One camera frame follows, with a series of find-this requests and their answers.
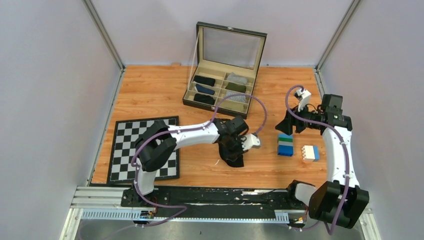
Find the black underwear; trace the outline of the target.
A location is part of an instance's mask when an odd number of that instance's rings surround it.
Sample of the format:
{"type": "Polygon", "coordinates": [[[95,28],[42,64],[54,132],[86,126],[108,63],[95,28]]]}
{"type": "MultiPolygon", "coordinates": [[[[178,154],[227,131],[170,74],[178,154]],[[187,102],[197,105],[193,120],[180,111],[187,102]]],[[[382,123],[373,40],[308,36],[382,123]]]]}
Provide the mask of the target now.
{"type": "Polygon", "coordinates": [[[243,154],[231,154],[225,149],[219,149],[220,158],[232,168],[242,168],[244,167],[244,156],[243,154]]]}

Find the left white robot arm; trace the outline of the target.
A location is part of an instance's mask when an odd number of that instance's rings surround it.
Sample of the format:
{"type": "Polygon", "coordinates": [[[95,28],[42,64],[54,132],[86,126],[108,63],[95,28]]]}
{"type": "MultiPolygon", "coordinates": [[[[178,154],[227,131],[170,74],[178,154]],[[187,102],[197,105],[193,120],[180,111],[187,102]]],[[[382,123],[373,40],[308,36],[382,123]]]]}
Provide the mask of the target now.
{"type": "Polygon", "coordinates": [[[133,143],[135,153],[131,165],[135,167],[134,200],[140,206],[153,201],[156,172],[181,148],[199,144],[217,144],[220,158],[230,167],[244,166],[243,155],[251,148],[259,148],[257,134],[248,134],[249,127],[241,117],[214,118],[200,124],[167,125],[155,122],[133,143]]]}

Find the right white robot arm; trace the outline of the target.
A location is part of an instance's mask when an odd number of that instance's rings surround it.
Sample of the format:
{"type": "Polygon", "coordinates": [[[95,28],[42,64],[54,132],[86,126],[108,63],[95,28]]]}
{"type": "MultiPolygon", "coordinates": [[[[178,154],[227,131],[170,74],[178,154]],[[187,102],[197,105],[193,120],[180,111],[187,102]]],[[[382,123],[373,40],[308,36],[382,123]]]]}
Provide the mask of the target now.
{"type": "Polygon", "coordinates": [[[326,152],[327,179],[320,187],[293,180],[285,195],[286,204],[292,209],[305,204],[311,219],[351,229],[368,205],[370,195],[360,188],[355,175],[351,151],[353,124],[343,114],[343,97],[324,94],[316,110],[309,110],[310,92],[299,89],[294,96],[298,105],[287,109],[275,129],[287,135],[305,129],[319,130],[326,152]]]}

